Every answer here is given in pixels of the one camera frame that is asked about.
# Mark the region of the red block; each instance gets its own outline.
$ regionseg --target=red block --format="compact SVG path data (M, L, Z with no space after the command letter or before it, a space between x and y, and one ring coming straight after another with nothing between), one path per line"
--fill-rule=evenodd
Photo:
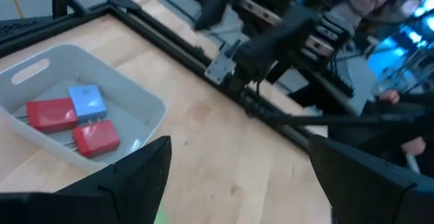
M26 103L28 124L44 132L71 130L77 126L77 116L70 98L30 101Z
M73 138L81 155L96 157L116 150L121 142L115 126L109 120L73 130Z

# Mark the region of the blue block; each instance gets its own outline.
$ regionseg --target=blue block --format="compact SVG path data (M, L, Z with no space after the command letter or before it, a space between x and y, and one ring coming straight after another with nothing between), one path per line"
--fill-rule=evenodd
M107 108L97 85L72 86L69 88L69 96L79 123L107 116Z

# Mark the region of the bin handle cutout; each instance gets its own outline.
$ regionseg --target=bin handle cutout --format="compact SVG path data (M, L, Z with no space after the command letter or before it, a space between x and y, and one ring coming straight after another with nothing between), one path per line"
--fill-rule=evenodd
M22 69L21 71L18 71L11 79L12 84L18 85L27 79L30 79L31 77L39 74L46 68L48 68L50 65L50 60L47 58L44 58L43 60L40 60L36 62L35 64L32 64L29 67L26 67Z

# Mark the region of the wooden table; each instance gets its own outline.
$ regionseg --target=wooden table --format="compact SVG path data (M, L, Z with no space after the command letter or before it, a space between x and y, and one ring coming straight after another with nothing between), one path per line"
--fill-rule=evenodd
M134 0L214 57L216 46L156 0ZM0 70L59 43L73 43L164 99L155 134L172 137L172 165L161 203L169 223L329 223L330 206L306 154L111 16L0 60ZM284 111L302 108L263 83ZM324 128L311 128L324 134ZM0 119L0 191L56 191L85 177L7 129Z

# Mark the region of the gray plastic bin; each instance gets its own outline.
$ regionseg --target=gray plastic bin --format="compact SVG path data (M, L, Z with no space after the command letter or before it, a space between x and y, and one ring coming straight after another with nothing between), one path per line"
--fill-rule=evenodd
M59 45L0 73L0 116L10 128L54 155L95 172L146 145L165 117L163 101L85 50ZM30 100L67 98L68 88L96 84L121 139L116 151L87 159L72 148L71 131L43 134L23 119Z

